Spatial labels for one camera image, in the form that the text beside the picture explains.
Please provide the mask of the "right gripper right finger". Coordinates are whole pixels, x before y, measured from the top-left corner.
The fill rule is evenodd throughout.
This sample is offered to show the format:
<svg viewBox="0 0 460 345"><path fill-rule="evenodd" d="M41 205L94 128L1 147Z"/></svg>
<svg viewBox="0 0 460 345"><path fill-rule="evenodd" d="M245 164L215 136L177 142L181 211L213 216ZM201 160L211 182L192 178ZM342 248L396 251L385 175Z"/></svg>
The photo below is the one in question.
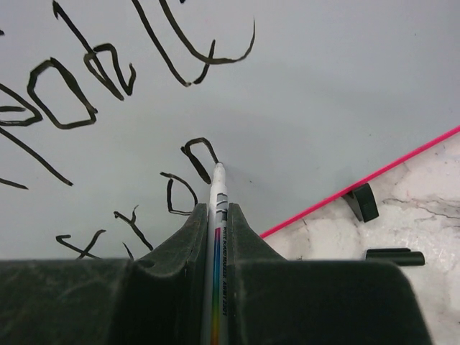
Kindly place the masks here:
<svg viewBox="0 0 460 345"><path fill-rule="evenodd" d="M394 264L288 260L228 215L230 344L431 344L418 302Z"/></svg>

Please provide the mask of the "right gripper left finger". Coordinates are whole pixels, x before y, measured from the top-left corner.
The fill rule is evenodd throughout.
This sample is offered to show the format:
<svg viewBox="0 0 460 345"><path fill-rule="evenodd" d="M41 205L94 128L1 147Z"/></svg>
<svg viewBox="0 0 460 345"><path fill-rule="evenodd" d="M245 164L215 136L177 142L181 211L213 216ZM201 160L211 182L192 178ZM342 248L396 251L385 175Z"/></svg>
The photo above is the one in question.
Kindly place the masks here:
<svg viewBox="0 0 460 345"><path fill-rule="evenodd" d="M198 344L207 208L140 259L1 263L3 344Z"/></svg>

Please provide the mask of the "white whiteboard marker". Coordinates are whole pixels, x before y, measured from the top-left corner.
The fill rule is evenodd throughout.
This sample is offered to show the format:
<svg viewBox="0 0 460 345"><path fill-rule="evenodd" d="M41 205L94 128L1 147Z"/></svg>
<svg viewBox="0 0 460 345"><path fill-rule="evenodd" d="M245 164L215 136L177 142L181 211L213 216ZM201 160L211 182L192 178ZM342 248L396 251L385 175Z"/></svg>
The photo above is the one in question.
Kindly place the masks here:
<svg viewBox="0 0 460 345"><path fill-rule="evenodd" d="M203 286L201 344L228 344L226 172L222 163L213 171L208 203L208 229Z"/></svg>

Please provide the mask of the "black marker cap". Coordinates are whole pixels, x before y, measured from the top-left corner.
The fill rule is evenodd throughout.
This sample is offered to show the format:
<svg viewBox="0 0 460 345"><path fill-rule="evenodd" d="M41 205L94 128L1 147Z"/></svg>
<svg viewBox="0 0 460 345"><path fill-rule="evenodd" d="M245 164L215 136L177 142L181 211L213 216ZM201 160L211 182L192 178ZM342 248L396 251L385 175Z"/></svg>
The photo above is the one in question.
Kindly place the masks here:
<svg viewBox="0 0 460 345"><path fill-rule="evenodd" d="M408 248L368 249L365 259L391 262L401 267L417 267L426 264L422 252L413 252Z"/></svg>

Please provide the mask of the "pink-framed whiteboard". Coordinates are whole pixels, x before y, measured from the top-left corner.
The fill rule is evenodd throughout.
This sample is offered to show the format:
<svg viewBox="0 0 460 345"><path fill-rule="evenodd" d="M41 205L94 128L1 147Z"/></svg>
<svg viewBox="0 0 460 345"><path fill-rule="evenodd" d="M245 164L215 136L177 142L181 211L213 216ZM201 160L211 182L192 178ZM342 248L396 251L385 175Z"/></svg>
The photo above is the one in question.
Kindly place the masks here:
<svg viewBox="0 0 460 345"><path fill-rule="evenodd" d="M141 256L216 162L262 233L458 125L457 1L3 1L1 258Z"/></svg>

